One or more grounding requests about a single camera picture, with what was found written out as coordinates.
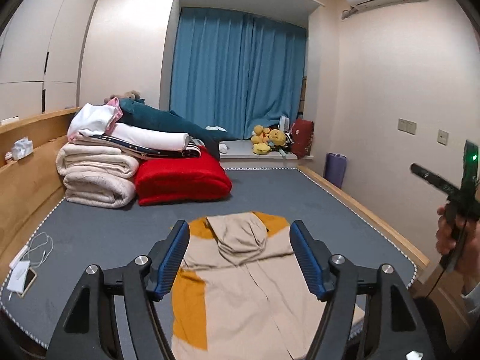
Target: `wooden headboard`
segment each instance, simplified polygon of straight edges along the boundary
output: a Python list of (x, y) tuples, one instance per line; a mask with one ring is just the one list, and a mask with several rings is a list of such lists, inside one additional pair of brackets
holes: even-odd
[[(55, 167), (59, 149), (78, 108), (51, 112), (0, 126), (0, 279), (38, 224), (62, 199), (64, 188)], [(28, 137), (29, 156), (6, 163), (15, 141)]]

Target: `wall socket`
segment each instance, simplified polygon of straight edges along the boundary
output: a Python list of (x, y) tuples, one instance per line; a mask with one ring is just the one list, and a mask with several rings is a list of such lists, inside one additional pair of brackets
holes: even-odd
[(417, 124), (415, 122), (407, 121), (406, 132), (415, 135), (417, 133)]
[(409, 134), (415, 135), (417, 133), (417, 124), (410, 120), (399, 119), (398, 120), (398, 129), (400, 131), (407, 132)]
[(405, 119), (398, 120), (398, 129), (407, 132), (407, 121)]
[(448, 143), (448, 132), (438, 130), (437, 142), (446, 146)]

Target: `white cable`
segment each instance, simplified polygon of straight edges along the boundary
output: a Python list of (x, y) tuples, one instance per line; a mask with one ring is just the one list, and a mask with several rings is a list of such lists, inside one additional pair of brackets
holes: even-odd
[[(37, 238), (38, 236), (40, 235), (45, 235), (46, 236), (46, 241), (40, 245), (37, 245), (35, 247), (32, 248), (32, 245), (33, 245), (33, 241), (35, 240), (35, 238)], [(48, 252), (46, 252), (46, 250), (43, 251), (43, 254), (42, 254), (42, 258), (39, 262), (32, 262), (30, 260), (30, 252), (31, 251), (35, 251), (37, 250), (38, 248), (42, 247), (42, 246), (45, 246), (49, 243), (49, 240), (50, 242), (52, 243), (52, 247), (50, 248), (50, 250)], [(27, 261), (30, 261), (30, 267), (32, 268), (38, 268), (40, 265), (42, 265), (45, 260), (50, 256), (50, 253), (53, 251), (53, 239), (51, 236), (49, 236), (45, 231), (41, 232), (41, 233), (38, 233), (37, 235), (35, 235), (35, 237), (33, 237), (31, 240), (30, 240), (30, 243), (28, 245), (28, 250), (27, 252), (25, 253), (25, 255), (22, 257), (22, 260), (25, 261), (25, 258)]]

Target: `purple trash bin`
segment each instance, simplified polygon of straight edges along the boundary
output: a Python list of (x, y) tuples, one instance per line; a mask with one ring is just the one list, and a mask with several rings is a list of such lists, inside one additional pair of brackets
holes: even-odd
[(323, 177), (341, 189), (346, 168), (347, 158), (344, 155), (338, 153), (327, 153)]

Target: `blue curtain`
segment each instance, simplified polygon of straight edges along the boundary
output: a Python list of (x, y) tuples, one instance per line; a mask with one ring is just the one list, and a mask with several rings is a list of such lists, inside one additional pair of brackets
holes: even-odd
[(183, 8), (170, 109), (239, 139), (297, 114), (306, 30), (243, 12)]

